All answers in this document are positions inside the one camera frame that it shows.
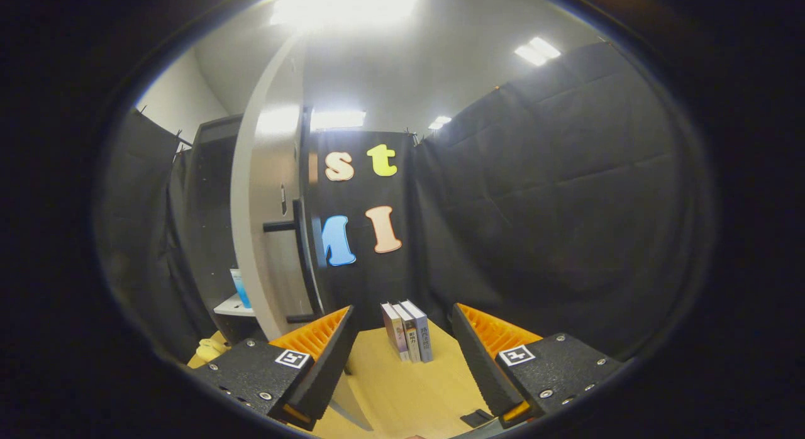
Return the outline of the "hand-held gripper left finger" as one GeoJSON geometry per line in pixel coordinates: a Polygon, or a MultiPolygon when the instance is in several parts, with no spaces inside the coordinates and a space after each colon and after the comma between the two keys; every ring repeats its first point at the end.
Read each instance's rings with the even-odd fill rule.
{"type": "Polygon", "coordinates": [[[192,370],[211,391],[302,430],[325,414],[357,337],[350,305],[269,342],[245,340],[192,370]]]}

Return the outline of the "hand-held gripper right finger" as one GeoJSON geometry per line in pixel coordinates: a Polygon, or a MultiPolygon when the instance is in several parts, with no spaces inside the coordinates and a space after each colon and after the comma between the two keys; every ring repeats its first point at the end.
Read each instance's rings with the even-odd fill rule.
{"type": "Polygon", "coordinates": [[[540,336],[518,325],[455,303],[452,333],[480,395],[501,427],[587,408],[632,369],[567,332],[540,336]]]}

